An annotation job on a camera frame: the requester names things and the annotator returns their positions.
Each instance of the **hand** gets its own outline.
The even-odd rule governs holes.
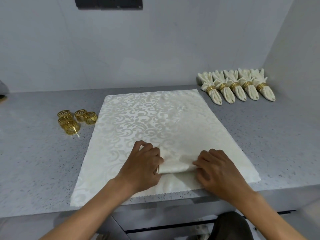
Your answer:
[[[126,184],[131,196],[150,187],[157,185],[161,174],[156,174],[158,166],[163,163],[160,150],[151,143],[136,141],[133,149],[114,178]]]
[[[254,193],[222,150],[202,151],[193,164],[198,166],[197,179],[204,188],[234,206]]]

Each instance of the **gray speckled countertop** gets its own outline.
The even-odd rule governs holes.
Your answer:
[[[82,125],[79,137],[57,123],[63,109],[99,112],[105,96],[121,93],[183,90],[196,85],[115,88],[10,94],[0,104],[0,217],[73,210],[70,196],[94,126]],[[320,184],[320,126],[307,122],[294,104],[276,94],[269,102],[248,98],[210,109],[252,161],[262,181],[254,190]],[[131,199],[125,204],[207,196],[204,190]]]

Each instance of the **person's left hand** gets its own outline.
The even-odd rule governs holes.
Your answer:
[[[134,195],[158,184],[161,174],[156,174],[155,171],[163,161],[159,148],[153,147],[151,143],[136,141],[127,161],[114,179],[127,184],[128,189],[132,190],[131,195]]]

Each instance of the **wall socket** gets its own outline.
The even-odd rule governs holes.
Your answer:
[[[75,0],[78,9],[142,9],[142,0]]]

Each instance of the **dark pants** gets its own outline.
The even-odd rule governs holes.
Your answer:
[[[208,240],[254,240],[254,238],[245,218],[231,211],[218,216]]]

